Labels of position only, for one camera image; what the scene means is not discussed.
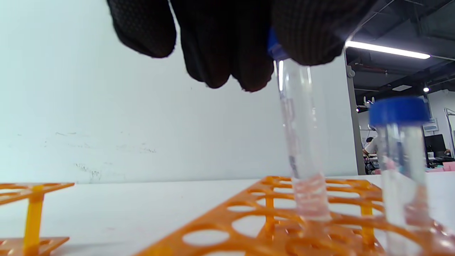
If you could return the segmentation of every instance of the ceiling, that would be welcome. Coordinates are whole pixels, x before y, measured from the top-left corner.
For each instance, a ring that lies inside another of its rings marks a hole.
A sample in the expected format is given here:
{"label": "ceiling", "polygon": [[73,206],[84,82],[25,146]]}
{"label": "ceiling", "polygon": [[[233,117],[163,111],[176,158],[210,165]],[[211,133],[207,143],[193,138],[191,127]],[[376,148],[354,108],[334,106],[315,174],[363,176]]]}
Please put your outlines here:
{"label": "ceiling", "polygon": [[[353,41],[430,54],[426,60],[348,48],[357,105],[380,99],[455,91],[455,0],[379,0]],[[400,85],[411,88],[392,90]]]}

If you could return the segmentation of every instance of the blue screw cap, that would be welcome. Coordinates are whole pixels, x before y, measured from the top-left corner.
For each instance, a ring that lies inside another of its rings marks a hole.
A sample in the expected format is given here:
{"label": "blue screw cap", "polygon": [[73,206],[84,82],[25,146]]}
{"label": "blue screw cap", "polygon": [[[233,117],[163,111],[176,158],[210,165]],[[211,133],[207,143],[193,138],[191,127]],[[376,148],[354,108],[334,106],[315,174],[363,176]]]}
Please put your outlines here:
{"label": "blue screw cap", "polygon": [[369,118],[372,126],[422,125],[430,120],[430,112],[419,97],[394,97],[371,105]]}
{"label": "blue screw cap", "polygon": [[289,58],[283,47],[278,43],[277,35],[273,29],[268,34],[268,54],[276,61],[283,61]]}

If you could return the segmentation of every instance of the ceiling light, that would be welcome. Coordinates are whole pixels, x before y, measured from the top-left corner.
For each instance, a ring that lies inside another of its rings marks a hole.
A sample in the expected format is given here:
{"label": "ceiling light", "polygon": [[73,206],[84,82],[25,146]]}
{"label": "ceiling light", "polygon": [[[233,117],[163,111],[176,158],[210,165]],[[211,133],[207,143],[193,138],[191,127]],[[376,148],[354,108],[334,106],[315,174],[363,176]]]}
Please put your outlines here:
{"label": "ceiling light", "polygon": [[418,59],[428,59],[431,57],[430,55],[424,54],[424,53],[405,51],[405,50],[400,50],[400,49],[395,49],[395,48],[390,48],[390,47],[385,47],[385,46],[376,46],[376,45],[359,43],[359,42],[354,42],[354,41],[347,41],[346,47],[354,47],[354,48],[360,48],[360,49],[365,49],[365,50],[370,50],[370,51],[380,51],[380,52],[408,56],[408,57],[413,57],[413,58],[418,58]]}
{"label": "ceiling light", "polygon": [[402,85],[400,85],[400,86],[397,86],[397,87],[393,88],[392,90],[397,91],[397,92],[400,92],[400,91],[404,91],[404,90],[406,90],[406,89],[409,89],[409,88],[411,88],[411,87],[412,87],[412,86],[410,86],[410,85],[402,84]]}

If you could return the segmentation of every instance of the person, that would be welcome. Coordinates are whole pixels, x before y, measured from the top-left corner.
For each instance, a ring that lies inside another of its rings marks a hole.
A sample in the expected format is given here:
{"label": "person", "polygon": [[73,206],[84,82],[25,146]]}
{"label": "person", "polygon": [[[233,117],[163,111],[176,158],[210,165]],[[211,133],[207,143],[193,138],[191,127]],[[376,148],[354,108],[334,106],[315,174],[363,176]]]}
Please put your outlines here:
{"label": "person", "polygon": [[365,155],[370,155],[370,154],[376,153],[376,151],[378,150],[378,145],[375,142],[375,139],[373,137],[368,137],[366,141],[368,144],[366,145],[365,148],[362,149],[362,152]]}
{"label": "person", "polygon": [[114,30],[127,47],[165,58],[180,41],[188,74],[210,88],[232,75],[244,91],[270,81],[267,39],[273,27],[301,65],[331,62],[378,0],[107,0]]}

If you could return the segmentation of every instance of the centrifuge tube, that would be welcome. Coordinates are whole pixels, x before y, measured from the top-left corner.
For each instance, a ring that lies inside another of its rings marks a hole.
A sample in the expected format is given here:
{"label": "centrifuge tube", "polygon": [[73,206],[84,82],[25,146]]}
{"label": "centrifuge tube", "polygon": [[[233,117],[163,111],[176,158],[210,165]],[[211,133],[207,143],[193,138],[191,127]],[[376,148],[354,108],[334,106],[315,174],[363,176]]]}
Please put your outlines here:
{"label": "centrifuge tube", "polygon": [[290,59],[273,30],[269,37],[269,53],[275,60],[297,213],[304,220],[328,221],[331,216],[310,67]]}
{"label": "centrifuge tube", "polygon": [[[372,105],[370,125],[378,136],[377,155],[382,175],[385,216],[389,223],[418,234],[429,233],[422,125],[429,110],[418,97],[395,97]],[[416,244],[394,232],[387,233],[389,255],[417,255]]]}

